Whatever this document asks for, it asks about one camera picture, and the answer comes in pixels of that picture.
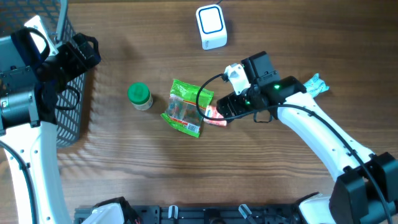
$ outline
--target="jar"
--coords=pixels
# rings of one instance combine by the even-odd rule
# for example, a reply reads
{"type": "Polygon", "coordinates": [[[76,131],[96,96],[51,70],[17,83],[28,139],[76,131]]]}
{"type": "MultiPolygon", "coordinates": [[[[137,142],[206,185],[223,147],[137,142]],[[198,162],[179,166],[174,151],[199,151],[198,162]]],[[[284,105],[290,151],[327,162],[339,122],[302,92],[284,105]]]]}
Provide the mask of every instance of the jar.
{"type": "Polygon", "coordinates": [[[127,96],[137,110],[148,110],[154,103],[148,86],[144,83],[133,83],[127,91],[127,96]]]}

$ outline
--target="green package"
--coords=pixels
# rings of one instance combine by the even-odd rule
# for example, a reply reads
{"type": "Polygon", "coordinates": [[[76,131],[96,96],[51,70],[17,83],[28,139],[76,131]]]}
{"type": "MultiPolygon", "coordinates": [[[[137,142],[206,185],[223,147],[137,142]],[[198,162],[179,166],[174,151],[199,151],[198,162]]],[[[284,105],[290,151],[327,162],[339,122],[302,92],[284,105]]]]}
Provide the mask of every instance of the green package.
{"type": "MultiPolygon", "coordinates": [[[[162,118],[173,128],[196,138],[200,135],[200,125],[203,117],[196,107],[199,86],[174,80],[170,90],[169,107],[162,118]]],[[[199,97],[199,106],[204,114],[210,104],[214,92],[203,89],[199,97]]]]}

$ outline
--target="gray basket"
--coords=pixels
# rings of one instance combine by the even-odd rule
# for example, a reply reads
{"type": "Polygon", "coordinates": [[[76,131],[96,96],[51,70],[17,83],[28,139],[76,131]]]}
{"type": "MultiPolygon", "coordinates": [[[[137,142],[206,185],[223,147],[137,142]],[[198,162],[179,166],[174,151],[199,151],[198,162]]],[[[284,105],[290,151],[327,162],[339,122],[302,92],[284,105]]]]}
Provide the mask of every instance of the gray basket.
{"type": "MultiPolygon", "coordinates": [[[[48,35],[51,41],[59,46],[72,40],[75,31],[68,16],[67,0],[2,0],[0,1],[0,36],[10,35],[15,30],[22,28],[29,19],[36,15],[46,18],[48,35]]],[[[68,85],[76,88],[80,93],[80,102],[76,109],[71,111],[55,110],[58,121],[57,147],[71,146],[79,139],[81,108],[83,106],[83,94],[86,75],[82,74],[68,85]]],[[[59,106],[73,106],[76,103],[76,94],[65,90],[58,95],[59,106]]]]}

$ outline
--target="wooden table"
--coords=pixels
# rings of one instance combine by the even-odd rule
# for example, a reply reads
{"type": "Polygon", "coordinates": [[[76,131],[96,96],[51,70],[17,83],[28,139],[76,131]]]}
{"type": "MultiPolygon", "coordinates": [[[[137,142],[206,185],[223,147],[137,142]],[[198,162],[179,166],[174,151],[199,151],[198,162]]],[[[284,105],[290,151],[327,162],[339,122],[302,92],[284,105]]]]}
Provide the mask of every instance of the wooden table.
{"type": "MultiPolygon", "coordinates": [[[[281,77],[320,73],[330,90],[317,103],[353,138],[398,157],[398,4],[393,1],[221,3],[227,46],[204,51],[195,11],[211,1],[70,4],[75,30],[95,36],[103,61],[86,84],[81,139],[58,151],[65,200],[74,209],[125,196],[133,205],[293,202],[333,180],[280,121],[248,116],[227,128],[202,125],[200,138],[160,114],[173,79],[201,85],[262,50],[281,77]],[[155,96],[149,111],[127,98],[134,82],[155,96]]],[[[208,86],[215,101],[229,83],[208,86]]],[[[17,220],[9,166],[0,160],[0,220],[17,220]]]]}

